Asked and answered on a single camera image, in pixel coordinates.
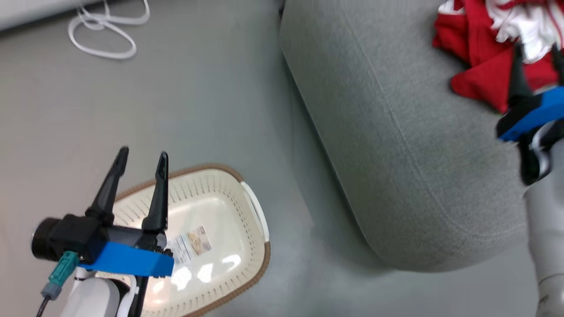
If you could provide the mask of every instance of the laundry basket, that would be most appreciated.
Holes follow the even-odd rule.
[[[115,224],[141,228],[155,182],[118,195]],[[203,165],[169,174],[167,248],[172,277],[150,278],[142,316],[195,317],[256,284],[270,260],[268,227],[261,206],[239,173]],[[98,273],[120,279],[120,275]]]

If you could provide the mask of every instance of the couch cushion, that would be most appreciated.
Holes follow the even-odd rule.
[[[450,91],[441,0],[288,0],[281,45],[371,248],[404,270],[465,267],[525,233],[499,114]]]

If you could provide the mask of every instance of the white cable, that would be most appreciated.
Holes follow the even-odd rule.
[[[143,14],[140,17],[112,16],[109,12],[109,6],[107,0],[104,0],[104,11],[105,11],[104,14],[90,13],[86,11],[84,6],[82,6],[79,9],[77,9],[78,15],[69,22],[69,27],[68,27],[69,38],[71,38],[70,40],[73,42],[73,44],[76,47],[78,47],[81,51],[91,55],[110,58],[110,59],[132,58],[135,55],[135,53],[137,53],[137,45],[135,45],[135,42],[127,33],[125,33],[122,29],[115,26],[115,24],[123,24],[123,25],[145,24],[149,20],[149,17],[151,16],[151,12],[149,10],[149,3],[147,3],[147,0],[143,0],[143,3],[145,4],[145,14]],[[128,40],[129,43],[131,44],[131,48],[127,52],[114,53],[114,52],[104,52],[100,50],[91,49],[82,44],[79,44],[74,38],[74,31],[81,24],[84,24],[85,27],[94,31],[100,31],[105,28],[108,28],[116,32],[117,34],[123,36],[126,40]]]
[[[539,179],[545,177],[548,172],[550,172],[550,158],[541,148],[540,142],[548,131],[550,131],[550,128],[552,128],[555,122],[556,121],[551,121],[543,125],[532,137],[531,149],[535,153],[536,158],[539,160]]]

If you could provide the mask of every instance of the basket handle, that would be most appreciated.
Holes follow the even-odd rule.
[[[266,218],[265,218],[264,212],[262,211],[261,204],[258,202],[257,196],[254,194],[254,192],[250,188],[250,186],[247,185],[247,183],[245,183],[243,181],[243,182],[241,182],[241,185],[243,186],[243,188],[245,189],[245,192],[247,192],[251,202],[253,203],[253,207],[254,207],[253,209],[258,216],[258,220],[261,223],[260,225],[262,227],[262,232],[265,235],[265,242],[269,242],[270,241],[270,233],[268,233],[268,225],[266,225]]]

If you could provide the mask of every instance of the gray floor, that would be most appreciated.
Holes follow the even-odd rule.
[[[152,3],[152,13],[127,29],[139,53],[124,62],[78,51],[69,16],[0,34],[3,315],[34,315],[53,268],[31,255],[35,225],[82,213],[128,144],[121,188],[150,179],[166,150],[171,170],[233,166],[262,203],[270,266],[208,316],[533,316],[525,242],[447,274],[397,272],[370,252],[285,68],[274,1],[167,0]],[[78,38],[121,47],[107,34]],[[63,305],[50,304],[45,316]]]

